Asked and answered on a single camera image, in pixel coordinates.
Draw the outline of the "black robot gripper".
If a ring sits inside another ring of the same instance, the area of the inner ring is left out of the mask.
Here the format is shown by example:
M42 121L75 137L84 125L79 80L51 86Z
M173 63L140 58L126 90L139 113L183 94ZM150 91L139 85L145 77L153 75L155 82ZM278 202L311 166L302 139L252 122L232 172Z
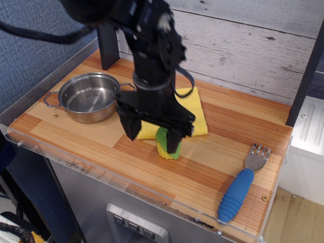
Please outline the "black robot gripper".
M121 91L115 99L122 127L132 141L140 132L142 121L168 129L168 153L175 153L182 137L193 133L195 116L177 101L171 88Z

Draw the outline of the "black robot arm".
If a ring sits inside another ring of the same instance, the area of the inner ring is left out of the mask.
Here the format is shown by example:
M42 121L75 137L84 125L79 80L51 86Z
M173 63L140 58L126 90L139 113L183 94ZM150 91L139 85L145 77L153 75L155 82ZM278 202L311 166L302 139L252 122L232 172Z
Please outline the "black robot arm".
M135 139L146 121L167 130L167 152L176 152L182 138L191 136L195 116L179 104L175 76L191 83L180 67L185 47L175 30L165 1L63 1L68 15L87 26L109 23L121 30L133 54L136 90L116 94L117 112L126 135Z

